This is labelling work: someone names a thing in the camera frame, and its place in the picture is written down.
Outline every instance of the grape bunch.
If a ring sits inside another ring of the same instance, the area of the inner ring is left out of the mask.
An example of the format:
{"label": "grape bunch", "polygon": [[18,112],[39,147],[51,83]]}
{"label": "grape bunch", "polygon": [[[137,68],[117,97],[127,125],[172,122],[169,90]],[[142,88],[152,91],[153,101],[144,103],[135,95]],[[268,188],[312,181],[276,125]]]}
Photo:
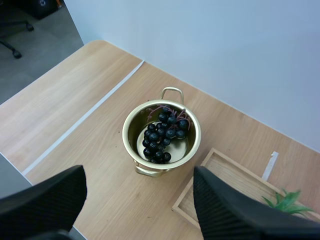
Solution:
{"label": "grape bunch", "polygon": [[166,164],[171,160],[170,153],[165,152],[166,147],[170,145],[173,138],[184,139],[187,136],[191,122],[185,109],[178,114],[168,105],[159,105],[156,109],[148,108],[151,111],[148,115],[148,120],[159,109],[162,109],[158,116],[160,122],[156,125],[150,123],[147,126],[147,130],[144,131],[142,145],[145,149],[143,154],[151,163]]}

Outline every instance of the pot rim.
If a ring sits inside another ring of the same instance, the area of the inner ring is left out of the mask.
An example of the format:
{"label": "pot rim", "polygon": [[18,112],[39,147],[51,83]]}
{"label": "pot rim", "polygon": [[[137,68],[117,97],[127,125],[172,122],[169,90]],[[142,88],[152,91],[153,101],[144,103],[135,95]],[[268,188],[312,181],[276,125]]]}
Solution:
{"label": "pot rim", "polygon": [[[172,105],[176,108],[179,109],[185,109],[186,114],[191,118],[194,127],[195,127],[195,139],[194,139],[194,144],[191,148],[191,150],[189,151],[189,153],[187,155],[185,155],[183,158],[181,158],[178,161],[172,162],[172,163],[166,163],[166,164],[156,164],[156,163],[152,163],[152,162],[148,162],[146,160],[144,160],[143,158],[141,158],[137,153],[135,153],[135,151],[131,148],[131,145],[129,143],[128,140],[128,131],[129,131],[129,126],[130,123],[132,121],[132,119],[138,114],[140,113],[140,111],[157,105],[157,104],[161,104],[161,105]],[[188,162],[197,152],[199,146],[200,146],[200,141],[201,141],[201,129],[200,129],[200,124],[198,122],[198,119],[196,118],[196,116],[193,114],[192,111],[190,111],[190,109],[188,109],[186,106],[184,106],[183,104],[177,103],[175,101],[170,101],[170,100],[163,100],[163,99],[157,99],[157,100],[151,100],[151,101],[147,101],[139,106],[137,106],[134,110],[132,110],[130,112],[130,114],[127,116],[126,120],[124,121],[123,124],[123,128],[122,128],[122,140],[123,140],[123,144],[124,147],[126,149],[126,151],[129,153],[129,155],[133,158],[133,160],[143,166],[146,166],[148,168],[151,169],[157,169],[157,170],[168,170],[168,169],[174,169],[177,168],[183,164],[185,164],[186,162]]]}

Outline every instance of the wooden tray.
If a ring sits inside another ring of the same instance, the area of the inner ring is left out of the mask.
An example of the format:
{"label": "wooden tray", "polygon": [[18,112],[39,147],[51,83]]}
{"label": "wooden tray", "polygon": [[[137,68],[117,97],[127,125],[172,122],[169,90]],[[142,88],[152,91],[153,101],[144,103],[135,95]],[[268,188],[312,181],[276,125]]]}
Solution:
{"label": "wooden tray", "polygon": [[[214,148],[210,150],[201,166],[205,166],[234,189],[263,204],[265,201],[262,196],[275,202],[275,192],[282,195],[282,191]],[[192,177],[172,209],[200,229],[194,205],[193,182]],[[308,219],[320,222],[320,215],[317,213],[306,212],[305,215]]]}

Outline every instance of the chair wheel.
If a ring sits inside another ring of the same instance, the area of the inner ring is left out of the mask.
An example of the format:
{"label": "chair wheel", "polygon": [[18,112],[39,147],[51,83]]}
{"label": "chair wheel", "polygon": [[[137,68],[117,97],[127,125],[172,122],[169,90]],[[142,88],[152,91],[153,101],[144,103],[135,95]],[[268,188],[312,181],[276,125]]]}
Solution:
{"label": "chair wheel", "polygon": [[29,32],[35,30],[34,26],[32,26],[30,23],[27,23],[25,26],[26,26],[26,29],[27,29]]}
{"label": "chair wheel", "polygon": [[17,50],[12,51],[12,55],[14,56],[14,58],[19,59],[22,57],[21,53]]}

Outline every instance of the black box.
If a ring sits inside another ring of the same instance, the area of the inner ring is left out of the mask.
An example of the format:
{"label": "black box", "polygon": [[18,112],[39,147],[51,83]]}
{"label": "black box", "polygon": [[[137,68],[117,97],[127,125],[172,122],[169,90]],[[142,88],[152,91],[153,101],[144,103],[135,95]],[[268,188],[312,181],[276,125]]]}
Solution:
{"label": "black box", "polygon": [[10,2],[37,19],[42,19],[58,9],[56,0],[12,0]]}

